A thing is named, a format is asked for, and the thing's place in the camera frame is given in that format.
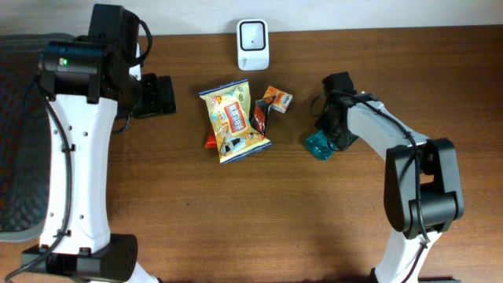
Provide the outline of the black red snack wrapper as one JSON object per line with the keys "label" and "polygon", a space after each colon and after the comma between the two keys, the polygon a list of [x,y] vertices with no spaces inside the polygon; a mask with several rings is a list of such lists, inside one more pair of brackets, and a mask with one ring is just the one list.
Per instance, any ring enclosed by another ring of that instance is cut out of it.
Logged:
{"label": "black red snack wrapper", "polygon": [[275,98],[275,96],[266,97],[255,102],[255,109],[251,114],[250,124],[262,135],[266,134],[268,115]]}

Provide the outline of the yellow snack bag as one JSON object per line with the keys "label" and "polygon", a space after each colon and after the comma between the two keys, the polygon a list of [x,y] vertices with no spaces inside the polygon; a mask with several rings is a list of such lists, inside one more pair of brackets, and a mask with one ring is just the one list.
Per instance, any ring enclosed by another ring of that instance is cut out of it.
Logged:
{"label": "yellow snack bag", "polygon": [[248,79],[202,91],[199,97],[207,106],[221,164],[240,160],[272,145],[250,123]]}

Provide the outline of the blue mouthwash bottle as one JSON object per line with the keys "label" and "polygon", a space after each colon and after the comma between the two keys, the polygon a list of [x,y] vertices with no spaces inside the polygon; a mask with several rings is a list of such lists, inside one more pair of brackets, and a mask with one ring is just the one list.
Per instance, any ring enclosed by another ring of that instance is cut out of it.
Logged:
{"label": "blue mouthwash bottle", "polygon": [[328,160],[338,150],[323,130],[310,135],[305,141],[305,147],[313,156],[322,161]]}

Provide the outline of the red candy bag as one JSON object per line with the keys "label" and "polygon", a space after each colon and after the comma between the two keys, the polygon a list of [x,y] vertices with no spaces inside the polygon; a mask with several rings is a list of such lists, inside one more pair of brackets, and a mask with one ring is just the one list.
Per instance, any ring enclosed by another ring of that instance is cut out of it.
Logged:
{"label": "red candy bag", "polygon": [[204,147],[206,149],[212,149],[212,148],[217,148],[218,147],[218,143],[217,143],[217,140],[216,140],[215,132],[214,132],[213,129],[209,130],[207,141],[205,142]]}

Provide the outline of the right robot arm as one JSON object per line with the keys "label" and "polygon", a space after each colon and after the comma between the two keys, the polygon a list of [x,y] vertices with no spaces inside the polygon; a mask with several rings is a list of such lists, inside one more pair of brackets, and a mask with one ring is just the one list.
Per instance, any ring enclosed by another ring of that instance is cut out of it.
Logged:
{"label": "right robot arm", "polygon": [[343,152],[357,139],[385,162],[384,210],[391,234],[371,282],[418,282],[432,245],[464,214],[461,177],[454,144],[431,139],[389,113],[374,94],[358,92],[348,72],[328,75],[316,134],[305,143],[319,160]]}

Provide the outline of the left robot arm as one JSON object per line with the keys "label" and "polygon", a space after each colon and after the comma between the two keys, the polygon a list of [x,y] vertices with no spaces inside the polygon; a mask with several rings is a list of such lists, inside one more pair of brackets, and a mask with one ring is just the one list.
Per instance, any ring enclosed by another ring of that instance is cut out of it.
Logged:
{"label": "left robot arm", "polygon": [[146,22],[122,6],[96,4],[89,31],[52,41],[35,85],[49,117],[50,188],[39,243],[20,273],[75,282],[154,282],[138,262],[138,240],[112,233],[106,208],[108,147],[118,119],[174,113],[169,76],[142,75],[138,35]]}

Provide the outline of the small orange tissue pack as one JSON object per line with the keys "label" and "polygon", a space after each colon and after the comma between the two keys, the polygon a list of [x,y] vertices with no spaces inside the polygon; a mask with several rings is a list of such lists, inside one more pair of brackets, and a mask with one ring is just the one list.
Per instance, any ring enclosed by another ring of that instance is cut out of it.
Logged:
{"label": "small orange tissue pack", "polygon": [[271,108],[281,113],[286,113],[289,105],[292,103],[293,95],[269,86],[263,95],[263,99],[273,97]]}

